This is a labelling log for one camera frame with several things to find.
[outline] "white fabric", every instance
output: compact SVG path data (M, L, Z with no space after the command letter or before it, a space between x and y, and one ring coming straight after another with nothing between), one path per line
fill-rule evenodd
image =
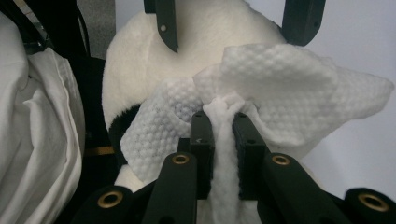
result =
M165 46L156 16L141 12L119 30L106 56L103 110L107 128L141 104L166 77L192 77L221 62L225 47L284 43L278 27L243 0L176 0L178 54Z
M193 78L166 79L144 102L121 139L135 176L154 180L163 159L189 137L191 115L202 108L216 141L209 199L198 223L258 223L254 203L240 202L232 133L236 112L249 115L272 151L301 158L350 119L380 111L394 89L381 77L337 67L290 45L229 47L222 63Z
M0 223L51 223L81 171L84 117L68 61L26 56L0 13Z

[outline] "white wall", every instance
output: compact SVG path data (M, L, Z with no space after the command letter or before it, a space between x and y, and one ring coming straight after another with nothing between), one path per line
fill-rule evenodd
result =
M249 2L281 24L284 1ZM116 0L117 30L142 9L143 0ZM395 11L394 0L329 0L318 35L307 48L340 66L396 83ZM382 112L352 120L323 139L303 163L338 197L344 198L347 189L366 187L396 201L396 93Z

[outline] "white textured wipe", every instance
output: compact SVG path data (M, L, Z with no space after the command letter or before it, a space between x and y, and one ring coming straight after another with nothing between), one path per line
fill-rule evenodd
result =
M301 158L350 119L380 111L394 86L388 80L335 66L291 45L229 47L221 64L193 78L166 79L143 103L121 139L122 152L144 184L189 137L191 116L204 110L216 141L214 178L198 223L259 223L254 203L238 200L233 116L249 115L272 151Z

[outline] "white fleece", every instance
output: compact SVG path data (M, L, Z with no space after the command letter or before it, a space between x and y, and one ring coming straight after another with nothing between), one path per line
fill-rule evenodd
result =
M141 104L166 77L192 77L220 63L224 48L284 43L278 27L242 0L176 0L178 53L165 46L155 15L134 16L113 39L106 57L106 126Z

